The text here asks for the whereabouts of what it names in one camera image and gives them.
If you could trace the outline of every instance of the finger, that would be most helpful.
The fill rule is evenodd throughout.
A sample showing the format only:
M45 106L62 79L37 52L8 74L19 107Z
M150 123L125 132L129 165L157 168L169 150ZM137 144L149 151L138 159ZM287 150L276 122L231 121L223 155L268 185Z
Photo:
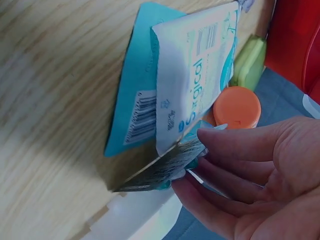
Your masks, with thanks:
M261 186L266 185L269 176L275 170L275 165L272 161L255 162L234 159L218 159L211 157L210 154L207 154L205 158L215 166Z
M222 211L235 217L252 213L251 206L243 202L234 201L226 198L214 191L209 190L198 182L190 173L186 173L185 178L197 189L197 191L211 204L215 205Z
M172 182L172 187L183 206L209 230L233 239L237 218L208 202L184 177Z
M201 128L197 134L212 158L267 162L273 160L279 129L277 124L253 129Z
M193 170L206 184L221 192L230 199L252 204L255 202L262 187L244 180L205 158L200 158L198 166Z

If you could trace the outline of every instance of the packet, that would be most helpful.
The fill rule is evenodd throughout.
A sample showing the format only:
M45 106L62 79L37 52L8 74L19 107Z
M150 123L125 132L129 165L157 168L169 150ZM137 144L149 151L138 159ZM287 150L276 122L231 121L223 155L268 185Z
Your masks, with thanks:
M152 27L157 62L156 149L161 156L214 103L233 75L238 2Z
M112 129L104 155L138 147L156 135L156 78L150 29L186 14L154 2L143 3L135 20L117 94Z

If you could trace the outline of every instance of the red object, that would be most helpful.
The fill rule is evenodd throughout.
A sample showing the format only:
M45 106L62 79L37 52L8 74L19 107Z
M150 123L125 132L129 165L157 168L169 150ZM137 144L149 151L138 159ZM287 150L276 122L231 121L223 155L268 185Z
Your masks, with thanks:
M277 0L265 65L320 104L320 0Z

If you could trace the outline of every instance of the wooden surface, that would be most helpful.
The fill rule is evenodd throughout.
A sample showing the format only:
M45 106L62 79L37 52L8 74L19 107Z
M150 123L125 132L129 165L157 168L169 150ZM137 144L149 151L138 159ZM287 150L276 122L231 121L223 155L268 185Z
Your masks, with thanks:
M105 183L148 161L147 147L103 157L142 2L0 0L0 239L71 238L113 197ZM156 2L191 13L230 1ZM273 2L241 16L238 49L266 32Z

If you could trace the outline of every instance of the barcode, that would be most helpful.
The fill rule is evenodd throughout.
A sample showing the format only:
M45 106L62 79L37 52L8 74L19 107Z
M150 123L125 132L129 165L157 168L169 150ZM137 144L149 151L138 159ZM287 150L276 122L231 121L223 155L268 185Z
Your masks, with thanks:
M196 48L196 55L199 56L204 51L209 48L212 48L216 41L217 35L217 24L213 24L211 26L206 26L199 30L198 42Z
M139 91L135 97L135 104L124 139L124 144L132 144L148 139L156 134L156 106L155 90Z

